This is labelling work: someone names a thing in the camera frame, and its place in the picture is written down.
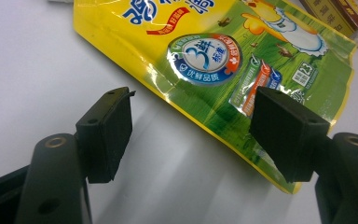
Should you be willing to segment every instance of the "yellow pouch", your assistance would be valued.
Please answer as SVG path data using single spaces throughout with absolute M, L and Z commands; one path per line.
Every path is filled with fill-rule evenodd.
M 334 124 L 348 95 L 348 38 L 279 0 L 75 0 L 95 48 L 279 189 L 295 193 L 248 134 L 256 86 L 289 94 Z

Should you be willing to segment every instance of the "white table surface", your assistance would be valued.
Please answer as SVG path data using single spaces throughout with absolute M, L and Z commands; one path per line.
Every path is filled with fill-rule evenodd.
M 0 176 L 29 164 L 42 138 L 74 133 L 104 92 L 128 86 L 133 134 L 115 181 L 89 186 L 95 223 L 320 223 L 317 175 L 296 195 L 276 189 L 80 37 L 72 15 L 70 4 L 0 0 Z M 358 50 L 353 67 L 330 135 L 358 133 Z

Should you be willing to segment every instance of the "cartoon illustration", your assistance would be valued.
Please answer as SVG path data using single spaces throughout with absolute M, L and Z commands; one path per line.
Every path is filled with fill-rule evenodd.
M 229 25 L 230 23 L 231 23 L 231 19 L 229 17 L 226 17 L 223 20 L 217 22 L 217 24 L 220 27 L 225 27 L 225 26 Z
M 242 0 L 258 16 L 243 13 L 243 24 L 254 35 L 264 31 L 284 42 L 289 42 L 300 52 L 313 56 L 325 55 L 328 47 L 318 32 L 305 22 L 263 0 Z
M 285 47 L 281 46 L 280 44 L 277 44 L 277 47 L 279 48 L 279 54 L 281 54 L 283 57 L 287 57 L 287 58 L 293 57 L 293 54 Z

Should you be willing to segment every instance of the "circular badge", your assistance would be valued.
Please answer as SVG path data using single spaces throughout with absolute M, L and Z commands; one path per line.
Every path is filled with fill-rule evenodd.
M 241 68 L 241 50 L 228 35 L 184 35 L 168 46 L 175 74 L 196 85 L 220 85 Z

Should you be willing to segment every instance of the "screw hole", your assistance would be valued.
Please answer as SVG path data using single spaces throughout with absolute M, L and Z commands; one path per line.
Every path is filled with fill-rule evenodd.
M 347 136 L 345 139 L 347 140 L 347 142 L 358 147 L 358 137 L 357 136 Z
M 96 123 L 96 122 L 98 122 L 97 119 L 89 119 L 89 121 L 87 121 L 87 123 L 89 123 L 89 124 L 93 124 L 93 123 Z
M 39 205 L 38 212 L 42 215 L 47 215 L 54 212 L 61 202 L 59 199 L 48 199 Z
M 308 122 L 309 122 L 309 123 L 317 123 L 318 120 L 316 120 L 316 119 L 308 119 Z
M 66 143 L 66 139 L 64 137 L 55 137 L 49 139 L 45 143 L 45 147 L 60 147 L 63 146 Z

